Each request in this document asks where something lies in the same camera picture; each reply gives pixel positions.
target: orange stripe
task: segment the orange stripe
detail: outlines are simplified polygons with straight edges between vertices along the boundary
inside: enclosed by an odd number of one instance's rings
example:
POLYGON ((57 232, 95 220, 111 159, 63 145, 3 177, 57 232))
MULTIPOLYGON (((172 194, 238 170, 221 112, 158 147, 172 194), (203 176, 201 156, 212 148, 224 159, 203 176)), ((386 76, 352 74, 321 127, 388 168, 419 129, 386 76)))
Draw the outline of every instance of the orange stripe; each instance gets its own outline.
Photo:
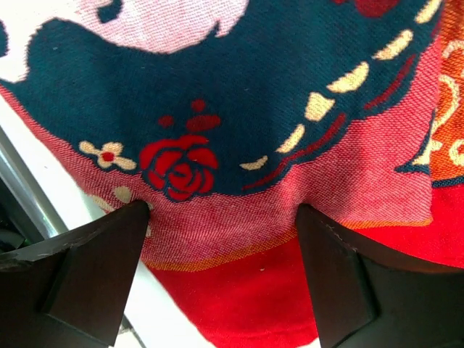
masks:
POLYGON ((423 221, 347 221, 341 224, 352 230, 378 227, 422 227, 430 225, 433 219, 430 217, 423 221))

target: red fabric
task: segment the red fabric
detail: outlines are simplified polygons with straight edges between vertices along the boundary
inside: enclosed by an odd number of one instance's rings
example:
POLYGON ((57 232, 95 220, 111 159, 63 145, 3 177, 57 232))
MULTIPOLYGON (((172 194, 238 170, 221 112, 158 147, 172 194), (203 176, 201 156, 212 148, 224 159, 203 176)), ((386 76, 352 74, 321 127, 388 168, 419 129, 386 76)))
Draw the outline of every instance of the red fabric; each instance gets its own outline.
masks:
MULTIPOLYGON (((432 224, 359 232, 412 256, 464 268, 463 201, 464 185, 435 188, 432 224)), ((296 238, 209 270, 152 272, 217 347, 299 347, 317 338, 296 238)))

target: red flower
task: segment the red flower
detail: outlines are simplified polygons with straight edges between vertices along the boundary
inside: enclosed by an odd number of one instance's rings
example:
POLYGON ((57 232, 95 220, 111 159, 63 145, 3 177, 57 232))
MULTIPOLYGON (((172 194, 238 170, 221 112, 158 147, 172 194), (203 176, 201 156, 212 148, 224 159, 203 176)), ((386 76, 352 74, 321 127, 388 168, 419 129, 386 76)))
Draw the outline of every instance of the red flower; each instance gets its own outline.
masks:
POLYGON ((144 177, 175 201, 185 201, 211 191, 218 168, 215 154, 206 147, 204 136, 187 135, 147 145, 140 153, 144 177))
MULTIPOLYGON (((342 4, 346 0, 332 0, 342 4)), ((399 0, 355 0, 357 10, 365 17, 382 17, 395 7, 399 0)))

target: woven texture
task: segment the woven texture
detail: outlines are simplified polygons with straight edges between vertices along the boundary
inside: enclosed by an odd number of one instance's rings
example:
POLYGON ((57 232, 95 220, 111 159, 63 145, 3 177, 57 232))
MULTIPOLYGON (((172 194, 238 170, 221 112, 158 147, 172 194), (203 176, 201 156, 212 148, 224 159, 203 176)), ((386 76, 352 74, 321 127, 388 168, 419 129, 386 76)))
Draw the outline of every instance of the woven texture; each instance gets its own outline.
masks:
POLYGON ((296 347, 302 202, 464 265, 461 6, 0 4, 0 93, 103 210, 149 203, 142 259, 208 339, 296 347))

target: white pattern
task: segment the white pattern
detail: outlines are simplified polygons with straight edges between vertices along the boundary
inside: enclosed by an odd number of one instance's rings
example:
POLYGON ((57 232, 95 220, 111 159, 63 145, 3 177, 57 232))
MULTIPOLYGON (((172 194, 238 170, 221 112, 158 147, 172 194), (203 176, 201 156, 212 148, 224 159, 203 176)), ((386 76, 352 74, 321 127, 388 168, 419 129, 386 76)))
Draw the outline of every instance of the white pattern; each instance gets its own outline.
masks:
POLYGON ((248 0, 123 0, 116 19, 101 23, 98 10, 112 0, 0 1, 0 21, 8 36, 0 57, 0 78, 24 80, 33 35, 55 18, 82 25, 118 46, 172 53, 201 42, 219 23, 224 36, 239 21, 248 0))

